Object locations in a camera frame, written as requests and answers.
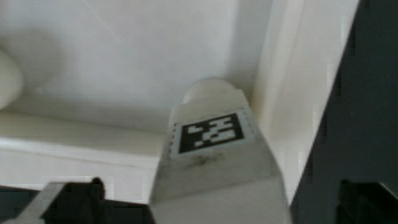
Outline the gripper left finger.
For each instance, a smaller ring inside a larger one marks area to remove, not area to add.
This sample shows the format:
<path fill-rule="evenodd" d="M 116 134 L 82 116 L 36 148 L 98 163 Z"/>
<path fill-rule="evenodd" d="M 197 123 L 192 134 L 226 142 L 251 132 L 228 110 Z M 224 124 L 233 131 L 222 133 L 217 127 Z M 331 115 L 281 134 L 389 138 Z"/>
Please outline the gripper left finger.
<path fill-rule="evenodd" d="M 45 224 L 109 224 L 105 184 L 98 177 L 89 182 L 68 182 L 41 215 Z"/>

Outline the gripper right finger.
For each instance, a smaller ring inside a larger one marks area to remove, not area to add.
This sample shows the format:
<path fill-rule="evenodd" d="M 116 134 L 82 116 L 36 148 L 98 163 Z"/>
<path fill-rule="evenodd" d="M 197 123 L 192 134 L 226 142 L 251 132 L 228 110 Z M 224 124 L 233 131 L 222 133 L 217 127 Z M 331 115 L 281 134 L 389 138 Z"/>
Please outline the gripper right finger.
<path fill-rule="evenodd" d="M 398 194 L 380 182 L 341 180 L 336 224 L 398 224 Z"/>

